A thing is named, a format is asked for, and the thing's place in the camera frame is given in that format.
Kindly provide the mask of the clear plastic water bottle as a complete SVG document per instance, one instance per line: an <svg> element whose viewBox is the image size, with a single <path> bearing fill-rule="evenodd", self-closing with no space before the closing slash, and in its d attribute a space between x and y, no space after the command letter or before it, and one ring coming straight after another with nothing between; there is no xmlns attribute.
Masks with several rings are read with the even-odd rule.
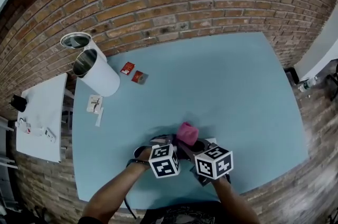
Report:
<svg viewBox="0 0 338 224"><path fill-rule="evenodd" d="M298 89L301 92L307 91L309 88L313 87L317 83L317 76L314 76L312 78L309 78L305 82L303 82L301 85L299 85Z"/></svg>

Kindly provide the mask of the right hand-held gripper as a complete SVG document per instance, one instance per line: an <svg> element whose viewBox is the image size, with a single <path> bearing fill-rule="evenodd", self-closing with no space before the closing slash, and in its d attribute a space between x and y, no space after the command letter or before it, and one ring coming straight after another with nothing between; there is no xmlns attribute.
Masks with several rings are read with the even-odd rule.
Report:
<svg viewBox="0 0 338 224"><path fill-rule="evenodd" d="M205 139L198 139L191 148L184 142L177 142L176 154L179 160L193 164L190 171L202 186L218 178L231 182L229 172L233 170L233 153Z"/></svg>

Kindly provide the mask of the person's left forearm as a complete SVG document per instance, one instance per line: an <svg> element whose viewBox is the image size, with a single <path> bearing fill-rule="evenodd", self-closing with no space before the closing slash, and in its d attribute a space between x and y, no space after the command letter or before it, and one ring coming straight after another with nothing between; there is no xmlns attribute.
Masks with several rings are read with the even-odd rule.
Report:
<svg viewBox="0 0 338 224"><path fill-rule="evenodd" d="M147 170L139 160L130 163L93 195L78 224L109 224L129 190Z"/></svg>

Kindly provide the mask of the small white printed card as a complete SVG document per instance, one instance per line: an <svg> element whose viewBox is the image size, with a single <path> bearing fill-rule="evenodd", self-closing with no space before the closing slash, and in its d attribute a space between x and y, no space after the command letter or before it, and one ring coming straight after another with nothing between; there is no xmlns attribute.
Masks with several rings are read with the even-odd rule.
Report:
<svg viewBox="0 0 338 224"><path fill-rule="evenodd" d="M87 104L87 112L99 114L101 111L103 96L100 95L90 95L88 104Z"/></svg>

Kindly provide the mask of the person's left hand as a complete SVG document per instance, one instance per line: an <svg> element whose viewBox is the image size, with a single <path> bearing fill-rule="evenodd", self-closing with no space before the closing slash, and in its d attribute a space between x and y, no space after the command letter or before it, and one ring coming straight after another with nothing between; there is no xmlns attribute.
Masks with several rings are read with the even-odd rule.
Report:
<svg viewBox="0 0 338 224"><path fill-rule="evenodd" d="M152 152L151 148L145 148L137 158L146 167L146 169L150 168L149 158L150 158L151 152Z"/></svg>

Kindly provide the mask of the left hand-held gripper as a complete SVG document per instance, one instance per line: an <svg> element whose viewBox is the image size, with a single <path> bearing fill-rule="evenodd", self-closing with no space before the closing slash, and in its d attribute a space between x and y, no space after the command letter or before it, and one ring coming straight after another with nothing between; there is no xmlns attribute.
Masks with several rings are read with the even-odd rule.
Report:
<svg viewBox="0 0 338 224"><path fill-rule="evenodd" d="M141 146L134 151L134 156L139 157L146 148L151 149L147 163L150 165L157 179L177 176L180 173L180 164L172 145L174 135L161 135L152 138L152 146Z"/></svg>

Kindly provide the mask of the white power strip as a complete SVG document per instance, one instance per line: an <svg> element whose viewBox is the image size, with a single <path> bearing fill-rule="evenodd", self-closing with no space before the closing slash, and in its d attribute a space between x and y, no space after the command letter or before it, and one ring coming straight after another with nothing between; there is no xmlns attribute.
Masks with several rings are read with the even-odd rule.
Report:
<svg viewBox="0 0 338 224"><path fill-rule="evenodd" d="M51 143L55 143L55 142L56 142L56 136L55 136L48 128L46 128L46 129L43 131L43 134L48 138L48 140L49 140Z"/></svg>

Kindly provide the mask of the red packet with grey edge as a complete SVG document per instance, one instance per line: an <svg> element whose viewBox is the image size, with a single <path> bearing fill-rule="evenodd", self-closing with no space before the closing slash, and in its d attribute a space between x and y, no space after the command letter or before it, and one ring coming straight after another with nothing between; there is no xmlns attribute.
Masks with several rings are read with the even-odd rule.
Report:
<svg viewBox="0 0 338 224"><path fill-rule="evenodd" d="M148 78L148 74L137 70L134 73L134 76L132 78L132 82L143 85L146 82L147 78Z"/></svg>

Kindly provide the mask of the person's right forearm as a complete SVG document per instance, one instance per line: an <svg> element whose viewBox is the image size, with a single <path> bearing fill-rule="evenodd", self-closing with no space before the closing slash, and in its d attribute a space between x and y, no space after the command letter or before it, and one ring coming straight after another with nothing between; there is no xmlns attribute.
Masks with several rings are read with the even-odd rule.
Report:
<svg viewBox="0 0 338 224"><path fill-rule="evenodd" d="M211 183L231 221L236 224L260 224L255 211L242 196L233 190L226 178L221 177Z"/></svg>

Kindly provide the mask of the narrow white paper strip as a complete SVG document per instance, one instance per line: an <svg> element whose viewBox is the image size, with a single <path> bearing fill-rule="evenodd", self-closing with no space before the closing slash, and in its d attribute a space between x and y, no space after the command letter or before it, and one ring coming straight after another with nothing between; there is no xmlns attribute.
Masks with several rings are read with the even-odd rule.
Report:
<svg viewBox="0 0 338 224"><path fill-rule="evenodd" d="M97 120L96 120L96 123L95 123L96 127L100 127L103 111L104 111L103 107L101 107L100 110L98 111L98 117L97 117Z"/></svg>

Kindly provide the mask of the person's black printed shirt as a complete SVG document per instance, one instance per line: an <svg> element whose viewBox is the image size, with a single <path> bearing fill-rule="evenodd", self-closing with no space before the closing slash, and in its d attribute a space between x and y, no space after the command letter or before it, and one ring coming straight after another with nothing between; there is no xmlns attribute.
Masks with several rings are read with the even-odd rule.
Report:
<svg viewBox="0 0 338 224"><path fill-rule="evenodd" d="M194 202L147 210L140 224L220 224L227 218L220 202Z"/></svg>

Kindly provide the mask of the black pouch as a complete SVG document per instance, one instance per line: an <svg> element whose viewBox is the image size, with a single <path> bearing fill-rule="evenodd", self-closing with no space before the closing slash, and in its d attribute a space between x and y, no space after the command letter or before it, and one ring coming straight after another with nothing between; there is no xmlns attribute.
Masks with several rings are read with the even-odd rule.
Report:
<svg viewBox="0 0 338 224"><path fill-rule="evenodd" d="M19 112L23 113L27 107L27 100L21 96L13 95L10 105Z"/></svg>

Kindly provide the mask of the white cylindrical trash bin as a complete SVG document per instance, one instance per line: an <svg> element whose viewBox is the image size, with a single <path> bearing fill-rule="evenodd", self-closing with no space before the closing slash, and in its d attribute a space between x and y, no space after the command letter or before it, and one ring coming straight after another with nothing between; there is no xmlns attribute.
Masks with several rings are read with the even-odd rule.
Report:
<svg viewBox="0 0 338 224"><path fill-rule="evenodd" d="M74 64L74 74L98 95L109 97L117 92L120 77L95 49L85 49Z"/></svg>

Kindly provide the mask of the pink cloth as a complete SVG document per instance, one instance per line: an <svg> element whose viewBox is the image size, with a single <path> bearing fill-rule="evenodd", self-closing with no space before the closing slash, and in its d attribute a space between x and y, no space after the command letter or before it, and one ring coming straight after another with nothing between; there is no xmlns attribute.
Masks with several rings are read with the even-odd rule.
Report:
<svg viewBox="0 0 338 224"><path fill-rule="evenodd" d="M176 138L189 146L196 143L198 136L199 130L188 122L183 122L176 133Z"/></svg>

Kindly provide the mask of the round steel bin lid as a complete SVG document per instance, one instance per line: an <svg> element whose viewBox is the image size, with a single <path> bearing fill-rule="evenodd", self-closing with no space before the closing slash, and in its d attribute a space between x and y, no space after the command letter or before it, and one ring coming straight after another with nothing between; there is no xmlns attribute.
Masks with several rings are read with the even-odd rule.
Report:
<svg viewBox="0 0 338 224"><path fill-rule="evenodd" d="M93 40L92 36L89 33L85 32L72 32L69 34L64 35L60 39L60 44L68 49L95 49L106 62L107 58L100 50L100 48L96 45L95 41Z"/></svg>

